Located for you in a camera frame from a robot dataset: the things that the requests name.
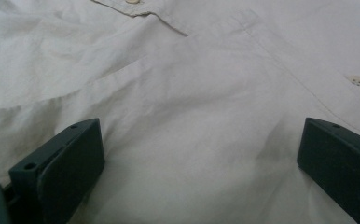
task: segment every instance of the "shirt button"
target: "shirt button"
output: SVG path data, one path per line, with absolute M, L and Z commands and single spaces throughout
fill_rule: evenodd
M 140 3 L 140 0 L 126 0 L 126 2 L 129 4 L 138 4 Z

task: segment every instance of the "seam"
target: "seam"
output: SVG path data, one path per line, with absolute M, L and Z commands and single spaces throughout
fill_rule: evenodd
M 248 30 L 246 27 L 242 27 L 243 30 L 245 31 L 246 34 L 248 34 L 250 37 L 252 37 L 257 44 L 263 48 L 271 57 L 273 60 L 275 60 L 277 63 L 279 63 L 281 66 L 284 67 L 284 69 L 289 73 L 289 75 L 297 82 L 299 83 L 308 93 L 310 93 L 313 98 L 315 98 L 320 105 L 322 105 L 331 115 L 333 115 L 335 118 L 341 120 L 342 122 L 346 123 L 347 125 L 349 125 L 350 127 L 354 128 L 355 130 L 357 130 L 358 132 L 360 132 L 360 129 L 354 127 L 352 124 L 350 124 L 348 121 L 344 120 L 343 118 L 339 117 L 336 113 L 334 113 L 322 100 L 320 100 L 320 98 L 314 94 L 305 84 L 303 84 L 302 81 L 300 81 L 297 76 L 294 75 L 294 73 L 278 58 L 276 57 L 275 54 L 271 53 L 267 48 L 265 48 L 265 46 L 263 44 L 261 44 L 261 42 L 255 38 Z

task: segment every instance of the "shirt fabric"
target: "shirt fabric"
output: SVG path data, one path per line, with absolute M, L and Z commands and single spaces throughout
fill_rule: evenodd
M 307 117 L 360 134 L 341 26 L 360 4 L 99 3 L 0 3 L 0 183 L 100 118 L 106 165 L 70 223 L 354 223 L 296 157 Z

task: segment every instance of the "cloth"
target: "cloth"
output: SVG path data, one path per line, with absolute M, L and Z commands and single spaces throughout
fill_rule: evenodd
M 0 183 L 55 133 L 100 118 L 106 166 L 71 223 L 354 223 L 296 156 L 307 117 L 360 134 L 360 87 L 335 61 L 360 48 L 334 60 L 334 41 L 283 39 L 338 5 L 193 2 L 0 3 Z M 338 42 L 350 39 L 360 46 Z

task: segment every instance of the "white shirt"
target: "white shirt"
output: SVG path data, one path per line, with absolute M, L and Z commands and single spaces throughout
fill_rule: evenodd
M 296 156 L 307 117 L 360 134 L 360 3 L 101 3 L 0 3 L 0 183 L 100 118 L 71 223 L 354 223 Z

